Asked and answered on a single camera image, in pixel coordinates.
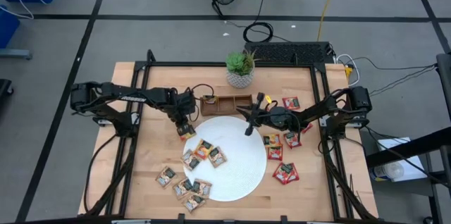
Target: white round board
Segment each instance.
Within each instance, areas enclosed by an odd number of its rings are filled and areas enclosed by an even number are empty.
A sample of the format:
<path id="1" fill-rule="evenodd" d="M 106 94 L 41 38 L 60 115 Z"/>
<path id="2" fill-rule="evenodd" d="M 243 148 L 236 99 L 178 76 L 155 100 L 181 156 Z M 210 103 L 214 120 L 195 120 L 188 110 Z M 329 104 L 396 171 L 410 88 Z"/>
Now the white round board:
<path id="1" fill-rule="evenodd" d="M 263 179 L 266 170 L 266 150 L 257 130 L 246 136 L 249 126 L 244 120 L 230 116 L 208 119 L 196 127 L 196 135 L 188 139 L 183 149 L 195 150 L 200 139 L 220 147 L 227 162 L 214 168 L 207 158 L 193 170 L 183 167 L 191 182 L 201 179 L 212 184 L 209 198 L 234 201 L 250 194 Z"/>

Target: red snack packet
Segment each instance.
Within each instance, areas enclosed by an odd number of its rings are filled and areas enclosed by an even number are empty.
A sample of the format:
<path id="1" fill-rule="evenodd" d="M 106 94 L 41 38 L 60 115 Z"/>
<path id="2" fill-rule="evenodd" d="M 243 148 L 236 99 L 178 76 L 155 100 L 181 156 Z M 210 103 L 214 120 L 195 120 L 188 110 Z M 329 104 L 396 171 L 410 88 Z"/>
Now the red snack packet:
<path id="1" fill-rule="evenodd" d="M 297 133 L 296 132 L 287 132 L 283 135 L 287 145 L 292 149 L 293 147 L 302 146 L 301 142 L 297 141 Z"/>
<path id="2" fill-rule="evenodd" d="M 268 148 L 268 160 L 282 161 L 283 146 Z"/>
<path id="3" fill-rule="evenodd" d="M 305 128 L 305 129 L 303 129 L 302 131 L 301 131 L 301 133 L 302 134 L 304 134 L 304 133 L 306 133 L 308 130 L 310 130 L 310 128 L 312 128 L 313 127 L 313 125 L 311 124 L 311 123 L 309 123 L 309 125 L 307 126 L 307 128 Z"/>
<path id="4" fill-rule="evenodd" d="M 282 98 L 282 102 L 284 107 L 290 110 L 301 108 L 301 106 L 299 105 L 299 99 L 297 97 L 285 97 Z"/>
<path id="5" fill-rule="evenodd" d="M 292 182 L 292 181 L 299 180 L 299 174 L 297 174 L 297 170 L 296 170 L 295 164 L 294 163 L 290 163 L 290 164 L 285 164 L 285 165 L 292 167 L 292 170 L 291 170 L 290 174 L 288 175 L 287 184 Z"/>
<path id="6" fill-rule="evenodd" d="M 276 171 L 274 171 L 273 178 L 276 178 L 282 185 L 286 185 L 291 172 L 291 165 L 280 163 Z"/>

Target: white cable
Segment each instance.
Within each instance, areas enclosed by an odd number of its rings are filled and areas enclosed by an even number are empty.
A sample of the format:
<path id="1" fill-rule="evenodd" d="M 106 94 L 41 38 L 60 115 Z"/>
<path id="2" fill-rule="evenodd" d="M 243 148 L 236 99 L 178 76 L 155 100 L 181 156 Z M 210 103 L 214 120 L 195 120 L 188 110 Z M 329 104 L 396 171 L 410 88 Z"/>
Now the white cable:
<path id="1" fill-rule="evenodd" d="M 341 54 L 341 55 L 339 55 L 339 56 L 337 57 L 337 61 L 338 61 L 341 57 L 343 57 L 343 56 L 348 57 L 348 58 L 351 60 L 351 62 L 354 64 L 354 68 L 355 68 L 355 71 L 356 71 L 356 73 L 357 73 L 357 80 L 354 81 L 353 83 L 349 84 L 349 86 L 354 86 L 354 85 L 357 84 L 357 83 L 359 82 L 359 80 L 360 80 L 359 69 L 357 68 L 357 65 L 355 64 L 354 59 L 352 59 L 351 56 L 349 56 L 349 55 L 347 55 L 347 54 Z"/>
<path id="2" fill-rule="evenodd" d="M 34 19 L 35 19 L 35 16 L 34 16 L 33 13 L 30 11 L 30 9 L 28 9 L 28 8 L 25 6 L 25 4 L 22 2 L 22 0 L 19 0 L 19 1 L 20 1 L 20 3 L 22 4 L 23 8 L 25 8 L 25 10 L 26 10 L 31 16 L 13 13 L 13 12 L 11 12 L 11 11 L 9 11 L 9 10 L 7 10 L 7 9 L 5 9 L 5 8 L 3 8 L 3 7 L 1 7 L 1 6 L 0 6 L 0 9 L 3 10 L 3 11 L 5 11 L 5 12 L 7 12 L 7 13 L 10 13 L 10 14 L 12 14 L 12 15 L 15 15 L 15 16 L 17 16 L 17 17 L 22 17 L 22 18 L 27 18 L 27 19 L 30 19 L 30 20 L 34 20 Z"/>

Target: wooden tabletop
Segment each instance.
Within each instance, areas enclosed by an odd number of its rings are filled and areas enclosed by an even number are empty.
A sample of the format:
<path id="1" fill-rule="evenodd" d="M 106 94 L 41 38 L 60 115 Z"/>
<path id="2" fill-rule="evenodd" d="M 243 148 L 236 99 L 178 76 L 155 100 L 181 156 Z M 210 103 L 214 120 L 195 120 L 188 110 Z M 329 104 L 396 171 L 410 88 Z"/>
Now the wooden tabletop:
<path id="1" fill-rule="evenodd" d="M 130 86 L 133 66 L 134 63 L 117 63 L 112 82 Z M 347 87 L 342 65 L 328 64 L 326 69 L 331 92 Z M 317 78 L 321 98 L 323 98 L 321 76 L 318 74 Z M 270 95 L 272 100 L 277 100 L 279 104 L 282 103 L 282 97 L 298 97 L 301 110 L 315 103 L 309 69 L 306 68 L 256 68 L 252 84 L 245 89 L 235 89 L 227 83 L 226 68 L 151 67 L 147 88 L 176 87 L 179 92 L 182 92 L 187 87 L 193 87 L 199 83 L 213 86 L 215 95 L 252 94 L 254 101 L 258 92 Z M 194 94 L 200 97 L 209 93 L 209 88 L 198 87 Z M 119 111 L 125 110 L 124 101 L 115 101 L 110 105 Z M 268 160 L 264 178 L 251 194 L 231 202 L 207 200 L 203 207 L 189 213 L 176 199 L 171 186 L 162 189 L 155 181 L 155 177 L 164 166 L 171 167 L 178 174 L 178 180 L 185 177 L 183 165 L 180 162 L 185 143 L 180 141 L 175 125 L 165 113 L 145 106 L 142 115 L 126 218 L 175 219 L 179 213 L 185 213 L 186 219 L 280 220 L 281 215 L 287 215 L 288 220 L 333 220 L 326 167 L 323 155 L 317 150 L 320 140 L 317 121 L 313 122 L 313 128 L 302 137 L 301 147 L 294 149 L 286 147 L 283 152 L 285 163 L 295 163 L 299 181 L 281 185 L 279 181 L 272 178 L 279 162 Z M 209 118 L 212 117 L 200 115 L 199 119 L 193 123 L 194 128 Z M 266 126 L 262 126 L 258 131 L 261 135 L 282 133 Z M 348 128 L 346 133 L 348 138 L 360 142 L 358 130 Z M 101 127 L 95 149 L 113 134 L 112 126 Z M 356 195 L 369 212 L 377 216 L 362 147 L 348 141 L 341 141 L 341 147 L 348 180 L 352 174 Z M 88 192 L 89 207 L 94 205 L 111 181 L 117 148 L 118 139 L 115 139 L 99 153 L 94 162 Z M 113 212 L 118 211 L 121 187 L 120 185 L 120 189 L 116 191 Z M 340 190 L 337 193 L 341 216 L 344 217 Z"/>

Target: paper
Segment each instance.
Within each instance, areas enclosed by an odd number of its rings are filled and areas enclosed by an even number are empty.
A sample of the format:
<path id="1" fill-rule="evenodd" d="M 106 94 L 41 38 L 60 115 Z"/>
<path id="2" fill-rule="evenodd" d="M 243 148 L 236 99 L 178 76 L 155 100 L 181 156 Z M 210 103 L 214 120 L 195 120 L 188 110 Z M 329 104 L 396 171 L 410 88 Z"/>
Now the paper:
<path id="1" fill-rule="evenodd" d="M 392 148 L 396 147 L 399 144 L 408 143 L 409 141 L 410 138 L 403 137 L 399 139 L 380 139 L 378 142 L 387 148 Z M 381 151 L 385 150 L 380 145 L 378 145 L 378 147 Z M 412 162 L 413 164 L 417 165 L 418 167 L 424 170 L 423 164 L 421 164 L 420 158 L 418 156 L 410 157 L 407 160 L 409 160 L 410 162 Z M 417 170 L 414 166 L 408 164 L 406 161 L 398 161 L 398 163 L 401 164 L 401 166 L 404 168 L 404 175 L 400 178 L 392 179 L 393 182 L 400 182 L 405 180 L 413 180 L 427 177 L 420 170 Z"/>

